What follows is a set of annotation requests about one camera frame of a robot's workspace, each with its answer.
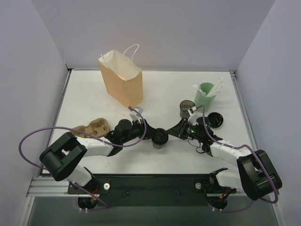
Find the black paper coffee cup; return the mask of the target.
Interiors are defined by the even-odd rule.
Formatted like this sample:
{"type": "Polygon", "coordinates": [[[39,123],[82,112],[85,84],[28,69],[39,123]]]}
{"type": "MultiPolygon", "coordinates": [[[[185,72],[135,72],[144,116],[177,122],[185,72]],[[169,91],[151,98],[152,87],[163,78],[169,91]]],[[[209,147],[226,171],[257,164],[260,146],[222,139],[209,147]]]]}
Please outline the black paper coffee cup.
{"type": "Polygon", "coordinates": [[[162,149],[165,144],[166,144],[165,140],[152,139],[152,145],[156,149],[162,149]]]}

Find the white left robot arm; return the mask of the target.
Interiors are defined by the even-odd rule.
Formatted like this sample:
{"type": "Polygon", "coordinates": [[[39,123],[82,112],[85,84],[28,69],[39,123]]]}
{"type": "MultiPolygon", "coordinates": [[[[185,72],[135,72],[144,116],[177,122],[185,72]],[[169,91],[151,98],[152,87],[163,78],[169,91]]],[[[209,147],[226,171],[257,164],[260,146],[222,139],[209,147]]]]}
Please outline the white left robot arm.
{"type": "Polygon", "coordinates": [[[120,120],[114,130],[100,141],[92,138],[64,133],[40,155],[40,161],[55,179],[67,179],[79,185],[79,189],[89,194],[95,189],[92,173],[79,165],[84,157],[111,157],[123,149],[123,145],[136,138],[148,140],[158,134],[158,130],[142,120],[133,122],[120,120]]]}

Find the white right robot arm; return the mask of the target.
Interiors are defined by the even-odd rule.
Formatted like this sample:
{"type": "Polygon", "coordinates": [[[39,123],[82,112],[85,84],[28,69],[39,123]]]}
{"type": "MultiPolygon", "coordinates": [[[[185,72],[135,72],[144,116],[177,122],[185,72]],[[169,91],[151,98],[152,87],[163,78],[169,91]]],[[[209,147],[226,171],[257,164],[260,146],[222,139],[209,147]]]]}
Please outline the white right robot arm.
{"type": "Polygon", "coordinates": [[[273,163],[264,150],[254,151],[248,145],[235,147],[222,138],[216,136],[210,128],[207,117],[197,118],[192,124],[183,118],[178,124],[167,130],[171,136],[182,140],[196,139],[202,150],[237,167],[239,177],[217,175],[209,179],[209,188],[214,192],[221,191],[224,187],[233,187],[244,190],[252,200],[264,200],[264,197],[273,193],[275,198],[272,204],[278,202],[279,189],[282,180],[273,163]]]}

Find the brown pulp cup carrier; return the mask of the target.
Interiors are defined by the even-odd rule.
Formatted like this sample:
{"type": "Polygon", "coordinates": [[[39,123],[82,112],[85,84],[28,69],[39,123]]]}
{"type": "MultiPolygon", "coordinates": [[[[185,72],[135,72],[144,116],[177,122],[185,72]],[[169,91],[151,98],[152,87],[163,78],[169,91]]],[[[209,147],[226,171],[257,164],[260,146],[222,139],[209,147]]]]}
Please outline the brown pulp cup carrier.
{"type": "Polygon", "coordinates": [[[89,135],[93,135],[98,138],[105,137],[111,130],[109,123],[105,118],[95,119],[91,121],[87,126],[79,125],[74,127],[73,129],[87,133],[89,135]]]}

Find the green plastic straw holder cup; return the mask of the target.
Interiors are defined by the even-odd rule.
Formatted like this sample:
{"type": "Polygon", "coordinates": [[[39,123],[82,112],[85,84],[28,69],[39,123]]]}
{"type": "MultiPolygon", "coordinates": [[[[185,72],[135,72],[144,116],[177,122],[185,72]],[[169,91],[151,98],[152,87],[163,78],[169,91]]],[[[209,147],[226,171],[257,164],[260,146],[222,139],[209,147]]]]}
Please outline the green plastic straw holder cup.
{"type": "MultiPolygon", "coordinates": [[[[200,84],[200,88],[206,94],[209,93],[210,89],[213,86],[214,85],[212,83],[209,83],[209,82],[205,82],[205,83],[200,84]]],[[[217,96],[217,94],[215,96],[212,96],[212,97],[204,97],[197,90],[196,96],[195,96],[195,99],[194,99],[194,104],[196,105],[196,107],[202,106],[202,107],[198,108],[198,112],[202,112],[204,107],[205,107],[205,112],[208,112],[216,96],[217,96]]]]}

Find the brown paper bag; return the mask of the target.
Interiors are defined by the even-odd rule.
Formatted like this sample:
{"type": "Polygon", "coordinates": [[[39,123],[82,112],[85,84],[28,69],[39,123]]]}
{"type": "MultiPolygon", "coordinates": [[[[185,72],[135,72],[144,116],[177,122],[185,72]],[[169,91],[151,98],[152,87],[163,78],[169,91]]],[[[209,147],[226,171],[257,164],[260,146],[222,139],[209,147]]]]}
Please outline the brown paper bag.
{"type": "Polygon", "coordinates": [[[98,59],[107,93],[124,107],[137,107],[143,101],[143,73],[132,57],[111,50],[98,59]]]}

